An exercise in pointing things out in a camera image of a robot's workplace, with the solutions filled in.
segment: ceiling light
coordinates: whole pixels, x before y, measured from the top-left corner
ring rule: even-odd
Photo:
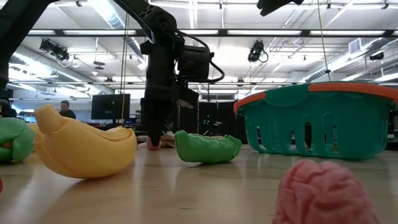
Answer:
[[[398,78],[398,73],[393,73],[393,74],[390,74],[390,75],[384,75],[383,77],[377,78],[377,79],[375,79],[375,82],[376,83],[385,82],[385,81],[393,80],[393,79],[396,79],[396,78]]]
[[[54,30],[31,30],[28,35],[55,35]]]
[[[64,30],[65,35],[124,35],[124,30]],[[135,30],[128,30],[128,35],[136,35]]]
[[[75,91],[75,90],[71,90],[68,88],[57,88],[57,92],[67,95],[67,96],[73,96],[73,97],[77,97],[77,98],[86,98],[88,97],[85,93],[79,92],[79,91]]]
[[[22,111],[26,112],[26,113],[33,113],[35,111],[35,109],[24,109]]]
[[[384,30],[323,30],[323,35],[383,35]],[[310,31],[310,35],[321,35],[320,30]]]
[[[358,78],[360,76],[361,75],[350,75],[347,78],[342,79],[341,81],[351,81],[351,80],[354,80],[354,79],[356,79],[356,78]]]
[[[25,85],[25,84],[15,85],[15,84],[8,83],[7,85],[13,86],[13,87],[17,87],[17,88],[22,88],[22,89],[25,89],[25,90],[36,91],[35,88],[33,88],[33,87],[29,86],[29,85]]]
[[[147,64],[145,62],[143,62],[143,63],[139,64],[137,67],[141,70],[145,70],[147,68]]]
[[[263,82],[276,82],[276,83],[281,83],[281,82],[286,82],[287,78],[266,78]]]
[[[218,30],[189,29],[189,30],[181,30],[181,32],[190,35],[218,35]]]
[[[229,30],[228,35],[300,35],[301,30]]]

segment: table surface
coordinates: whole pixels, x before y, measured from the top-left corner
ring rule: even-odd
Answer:
[[[24,164],[0,166],[0,223],[268,224],[279,180],[300,159],[244,146],[231,163],[204,166],[181,161],[175,149],[141,146],[124,172],[78,180],[53,173],[33,153]],[[398,223],[398,152],[334,161],[362,180],[383,224]]]

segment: green toy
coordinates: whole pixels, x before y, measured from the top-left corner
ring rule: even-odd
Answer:
[[[240,140],[228,135],[224,138],[210,138],[181,130],[174,134],[174,138],[178,155],[185,162],[229,162],[239,154],[242,146]]]
[[[34,148],[35,134],[18,118],[0,118],[0,162],[22,162]]]

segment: teal basket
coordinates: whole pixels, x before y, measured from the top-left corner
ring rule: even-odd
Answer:
[[[374,84],[301,84],[251,95],[234,112],[259,152],[362,160],[386,148],[394,100],[398,90]]]

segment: cable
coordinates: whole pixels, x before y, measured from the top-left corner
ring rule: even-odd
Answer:
[[[124,115],[124,90],[126,89],[126,57],[127,57],[127,40],[129,37],[128,27],[129,27],[129,14],[126,13],[126,21],[124,23],[124,42],[123,42],[123,56],[122,56],[122,72],[120,74],[120,94],[122,94],[122,114],[121,114],[121,126],[123,127],[123,115]]]
[[[262,60],[259,59],[259,62],[261,62],[261,63],[266,63],[266,62],[268,62],[268,60],[269,60],[269,55],[268,55],[268,53],[267,53],[265,50],[263,50],[262,53],[264,53],[264,54],[267,56],[267,60],[262,61]]]
[[[323,57],[325,59],[326,73],[328,74],[328,78],[329,78],[329,82],[330,82],[331,81],[331,79],[330,79],[330,70],[328,68],[328,60],[326,59],[325,42],[323,40],[323,29],[322,29],[322,19],[321,19],[321,10],[320,10],[319,0],[317,0],[317,2],[318,2],[318,17],[319,17],[319,26],[320,26],[320,30],[321,30]]]
[[[190,35],[190,34],[186,34],[186,33],[182,32],[182,31],[180,31],[180,30],[177,30],[177,33],[180,34],[180,35],[182,35],[182,36],[189,37],[189,38],[191,38],[191,39],[193,39],[193,40],[195,40],[195,41],[201,43],[203,46],[205,46],[205,48],[207,48],[207,49],[210,51],[209,46],[208,46],[206,43],[204,43],[204,41],[200,40],[199,38],[196,38],[196,37],[194,37],[194,36],[192,36],[192,35]],[[219,66],[217,66],[216,64],[214,64],[214,63],[211,61],[211,59],[210,59],[210,65],[213,66],[217,71],[219,71],[219,72],[221,73],[221,76],[220,76],[219,78],[215,78],[215,79],[212,79],[212,80],[210,80],[210,79],[206,79],[206,80],[191,79],[190,81],[191,81],[191,82],[198,82],[198,83],[215,83],[215,82],[218,82],[218,81],[221,81],[222,79],[224,79],[224,77],[225,77],[224,71],[223,71],[222,69],[220,69]]]

